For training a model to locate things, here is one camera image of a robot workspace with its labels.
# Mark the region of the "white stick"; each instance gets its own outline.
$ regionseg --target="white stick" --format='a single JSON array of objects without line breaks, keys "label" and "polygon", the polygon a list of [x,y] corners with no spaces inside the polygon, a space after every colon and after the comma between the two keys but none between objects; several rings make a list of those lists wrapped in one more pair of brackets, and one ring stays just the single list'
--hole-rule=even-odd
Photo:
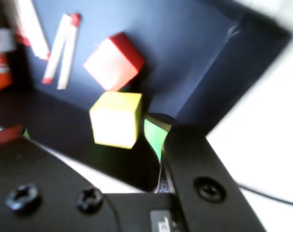
[{"label": "white stick", "polygon": [[56,68],[59,63],[61,52],[63,50],[66,37],[68,34],[68,29],[70,27],[71,17],[67,14],[63,14],[63,17],[59,24],[59,29],[56,33],[56,37],[53,43],[51,56],[46,67],[44,78],[42,80],[43,84],[51,84],[55,75]]},{"label": "white stick", "polygon": [[34,47],[39,58],[48,59],[50,49],[44,37],[32,0],[17,0],[17,2],[21,12],[22,26],[31,47]]},{"label": "white stick", "polygon": [[38,49],[38,46],[35,45],[37,43],[37,40],[35,38],[31,37],[31,34],[30,34],[32,26],[31,26],[30,20],[28,19],[26,12],[25,12],[25,8],[22,7],[22,5],[20,4],[20,0],[14,0],[14,2],[15,2],[15,7],[16,7],[17,18],[19,18],[19,21],[20,21],[21,27],[22,27],[21,33],[23,33],[22,34],[23,36],[28,38],[29,43],[31,45],[30,47],[31,47],[34,55],[36,57],[41,58],[41,56],[42,56],[41,51]]},{"label": "white stick", "polygon": [[58,89],[65,89],[67,87],[73,62],[73,53],[75,49],[75,41],[77,37],[80,17],[78,14],[73,14],[71,19],[72,21],[71,25],[69,26],[67,40],[64,48],[63,60],[59,75]]}]

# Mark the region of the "black screw head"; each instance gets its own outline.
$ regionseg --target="black screw head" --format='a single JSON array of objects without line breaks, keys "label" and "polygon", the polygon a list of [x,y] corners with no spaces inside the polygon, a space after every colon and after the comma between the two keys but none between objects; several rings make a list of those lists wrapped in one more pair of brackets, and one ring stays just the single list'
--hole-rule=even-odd
[{"label": "black screw head", "polygon": [[196,178],[193,185],[198,196],[207,202],[220,203],[226,198],[224,187],[209,177]]},{"label": "black screw head", "polygon": [[34,184],[27,184],[13,189],[7,196],[6,204],[18,213],[30,213],[41,202],[41,197]]},{"label": "black screw head", "polygon": [[84,213],[96,212],[103,202],[103,195],[98,188],[88,187],[78,196],[77,207]]}]

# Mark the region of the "white surface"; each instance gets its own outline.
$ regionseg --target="white surface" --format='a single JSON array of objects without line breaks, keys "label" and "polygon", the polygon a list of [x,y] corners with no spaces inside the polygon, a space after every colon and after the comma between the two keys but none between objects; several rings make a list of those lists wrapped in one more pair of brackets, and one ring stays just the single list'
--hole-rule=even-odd
[{"label": "white surface", "polygon": [[242,190],[243,195],[268,232],[293,232],[293,206]]},{"label": "white surface", "polygon": [[293,201],[293,42],[207,139],[237,182]]},{"label": "white surface", "polygon": [[60,69],[58,89],[65,89],[68,84],[71,66],[73,62],[73,53],[75,49],[75,40],[77,37],[78,28],[74,25],[69,26],[67,39],[65,42],[63,60]]},{"label": "white surface", "polygon": [[66,41],[66,37],[68,34],[68,29],[70,27],[71,17],[67,14],[63,14],[63,17],[59,24],[59,29],[56,33],[56,37],[53,43],[51,56],[48,61],[48,65],[46,67],[46,70],[44,72],[44,79],[53,79],[56,68],[59,63],[59,59],[61,56],[61,53],[63,51],[63,47]]}]

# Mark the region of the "cable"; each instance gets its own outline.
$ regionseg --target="cable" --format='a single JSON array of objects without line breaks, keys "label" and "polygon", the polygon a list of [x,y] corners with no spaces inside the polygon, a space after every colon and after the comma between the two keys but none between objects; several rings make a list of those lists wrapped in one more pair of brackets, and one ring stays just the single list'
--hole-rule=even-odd
[{"label": "cable", "polygon": [[293,206],[293,202],[290,202],[290,201],[287,201],[287,200],[283,200],[283,199],[280,199],[280,198],[277,198],[277,197],[270,196],[270,195],[268,195],[268,194],[265,194],[265,193],[262,193],[262,192],[259,192],[259,191],[256,191],[256,190],[253,190],[253,189],[248,188],[248,187],[246,187],[246,186],[244,186],[244,185],[241,185],[241,184],[238,184],[238,185],[239,185],[239,187],[240,187],[241,189],[244,189],[244,190],[247,190],[247,191],[249,191],[249,192],[255,193],[255,194],[257,194],[257,195],[260,195],[260,196],[263,196],[263,197],[266,197],[266,198],[272,199],[272,200],[277,201],[277,202],[281,202],[281,203],[284,203],[284,204],[288,204],[288,205]]}]

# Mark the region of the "black plastic part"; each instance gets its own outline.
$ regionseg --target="black plastic part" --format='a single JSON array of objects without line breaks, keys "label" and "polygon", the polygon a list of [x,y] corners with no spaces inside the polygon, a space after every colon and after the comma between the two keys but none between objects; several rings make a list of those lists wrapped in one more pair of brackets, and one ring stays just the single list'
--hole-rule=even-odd
[{"label": "black plastic part", "polygon": [[[156,228],[152,227],[151,212],[167,210],[182,228],[180,232],[264,231],[235,182],[195,128],[172,127],[165,141],[164,157],[177,195],[101,194],[73,169],[32,142],[19,138],[2,144],[0,232],[150,232]],[[193,185],[197,176],[203,178]],[[214,181],[227,193],[218,204],[203,200],[194,188],[206,182],[217,188]],[[30,182],[40,188],[42,204],[26,217],[12,214],[4,203],[6,194],[18,183]],[[24,197],[34,185],[28,187],[21,187],[15,197]],[[92,214],[83,214],[76,207],[77,194],[83,189],[83,201],[93,194],[98,200]]]},{"label": "black plastic part", "polygon": [[[237,184],[199,130],[189,126],[172,127],[164,142],[164,152],[164,164],[171,178],[168,183],[173,184],[189,231],[264,231]],[[197,194],[197,187],[205,185],[206,180],[209,184],[218,183],[216,188],[221,186],[225,190],[220,203],[211,203]]]},{"label": "black plastic part", "polygon": [[[8,193],[21,183],[34,183],[43,200],[36,211],[22,217],[5,203]],[[117,232],[109,204],[103,203],[96,217],[77,209],[77,195],[88,186],[85,178],[24,138],[0,145],[0,232],[93,232],[98,228]]]},{"label": "black plastic part", "polygon": [[85,188],[79,194],[77,207],[84,213],[92,214],[96,212],[103,202],[103,195],[98,188],[93,186]]},{"label": "black plastic part", "polygon": [[41,196],[37,187],[30,183],[13,189],[6,199],[6,204],[14,212],[30,214],[41,203]]}]

